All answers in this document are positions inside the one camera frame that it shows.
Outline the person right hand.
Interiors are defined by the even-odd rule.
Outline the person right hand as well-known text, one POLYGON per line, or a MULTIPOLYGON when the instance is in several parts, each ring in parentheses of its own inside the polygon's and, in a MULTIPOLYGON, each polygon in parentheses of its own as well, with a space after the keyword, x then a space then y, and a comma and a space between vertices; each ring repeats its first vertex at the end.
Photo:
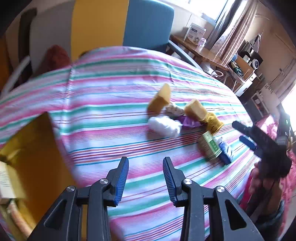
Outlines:
POLYGON ((255 163, 254 168, 250 173, 250 178, 251 181, 248 188, 249 194, 254 194, 260 187, 269 191, 272 196, 276 194, 277 190, 275 181, 273 179, 263 178, 262 161, 255 163))

